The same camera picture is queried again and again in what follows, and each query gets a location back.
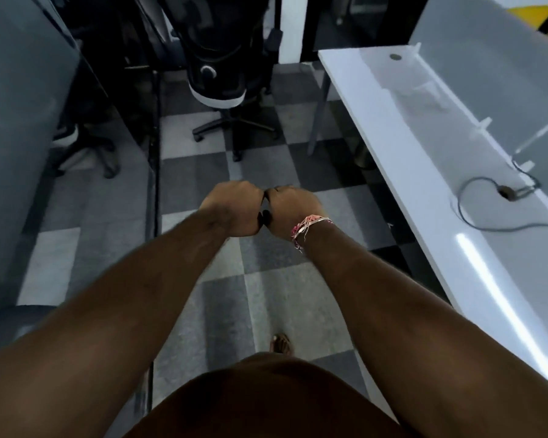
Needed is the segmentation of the person's right forearm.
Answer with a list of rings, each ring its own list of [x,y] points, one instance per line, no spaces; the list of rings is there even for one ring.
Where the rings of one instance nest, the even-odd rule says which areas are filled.
[[[296,242],[321,272],[369,373],[426,438],[548,438],[548,380],[327,221]]]

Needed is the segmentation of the yellow object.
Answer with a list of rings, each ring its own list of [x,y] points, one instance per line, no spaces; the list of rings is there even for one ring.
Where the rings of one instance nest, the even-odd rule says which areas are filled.
[[[548,22],[548,5],[511,7],[507,11],[538,31]]]

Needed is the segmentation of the black and white office chair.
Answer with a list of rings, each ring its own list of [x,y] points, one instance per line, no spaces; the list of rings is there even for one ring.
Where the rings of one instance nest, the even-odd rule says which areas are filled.
[[[193,97],[221,117],[193,129],[196,142],[216,129],[236,124],[270,132],[241,111],[272,93],[283,31],[279,23],[264,36],[270,0],[157,0],[179,38]],[[275,8],[281,6],[276,0]]]
[[[95,135],[90,130],[107,118],[112,102],[83,55],[83,41],[77,40],[76,46],[79,65],[59,120],[59,126],[65,125],[70,131],[69,136],[76,135],[76,138],[52,164],[52,171],[57,177],[65,175],[63,165],[80,152],[88,151],[101,164],[103,177],[113,179],[121,169],[117,146],[111,139]]]

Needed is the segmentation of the person's left hand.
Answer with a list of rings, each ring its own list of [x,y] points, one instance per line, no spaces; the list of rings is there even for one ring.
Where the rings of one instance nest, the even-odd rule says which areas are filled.
[[[203,200],[198,213],[221,228],[227,238],[244,238],[244,185],[248,181],[219,183]]]

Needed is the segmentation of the small black object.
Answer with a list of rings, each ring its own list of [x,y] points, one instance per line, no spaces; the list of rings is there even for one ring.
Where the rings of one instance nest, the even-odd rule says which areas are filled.
[[[261,229],[262,227],[269,228],[271,221],[272,213],[270,212],[270,199],[268,193],[264,193],[261,201],[260,211],[258,213],[259,229]]]

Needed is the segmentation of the brown shirt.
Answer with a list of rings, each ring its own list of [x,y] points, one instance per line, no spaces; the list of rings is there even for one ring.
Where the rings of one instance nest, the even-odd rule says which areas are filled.
[[[123,438],[416,438],[336,375],[256,353],[199,375]]]

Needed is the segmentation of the person's left forearm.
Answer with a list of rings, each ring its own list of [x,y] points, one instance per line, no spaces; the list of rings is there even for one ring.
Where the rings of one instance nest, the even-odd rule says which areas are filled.
[[[1,348],[0,438],[103,438],[233,222],[199,210]]]

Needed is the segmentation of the grey partition panel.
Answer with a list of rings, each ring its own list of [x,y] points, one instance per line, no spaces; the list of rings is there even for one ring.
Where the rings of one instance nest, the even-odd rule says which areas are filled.
[[[0,292],[79,61],[49,0],[0,0]]]

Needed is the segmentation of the black partition frame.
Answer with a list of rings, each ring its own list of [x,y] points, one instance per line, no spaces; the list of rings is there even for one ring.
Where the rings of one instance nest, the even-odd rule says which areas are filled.
[[[152,71],[152,134],[148,144],[148,190],[146,202],[146,242],[161,234],[160,170],[161,170],[161,75]]]

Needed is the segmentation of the person's sandalled foot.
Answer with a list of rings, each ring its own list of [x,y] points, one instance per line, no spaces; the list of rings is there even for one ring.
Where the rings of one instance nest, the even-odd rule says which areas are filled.
[[[277,333],[272,337],[269,352],[289,357],[294,356],[292,343],[285,333]]]

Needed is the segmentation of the grey desk leg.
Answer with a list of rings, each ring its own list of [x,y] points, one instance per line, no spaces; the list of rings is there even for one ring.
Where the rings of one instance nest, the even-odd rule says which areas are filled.
[[[321,85],[321,97],[317,103],[317,107],[314,114],[313,128],[310,134],[310,140],[307,147],[307,155],[312,156],[317,144],[317,138],[319,135],[320,127],[324,117],[325,105],[327,103],[328,93],[331,86],[331,80],[326,71],[324,71]]]

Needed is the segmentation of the frosted desk divider panel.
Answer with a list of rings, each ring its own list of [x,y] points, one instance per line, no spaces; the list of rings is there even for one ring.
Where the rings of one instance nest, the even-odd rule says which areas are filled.
[[[547,12],[532,26],[494,0],[428,0],[409,43],[509,155],[548,125]],[[548,196],[548,132],[516,160]]]

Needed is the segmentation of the person's right hand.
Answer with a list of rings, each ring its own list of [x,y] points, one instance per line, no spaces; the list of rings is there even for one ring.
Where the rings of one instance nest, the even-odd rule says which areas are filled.
[[[272,234],[279,239],[291,241],[294,228],[312,216],[328,217],[317,196],[307,190],[294,186],[274,187],[282,196],[285,215],[285,233]]]

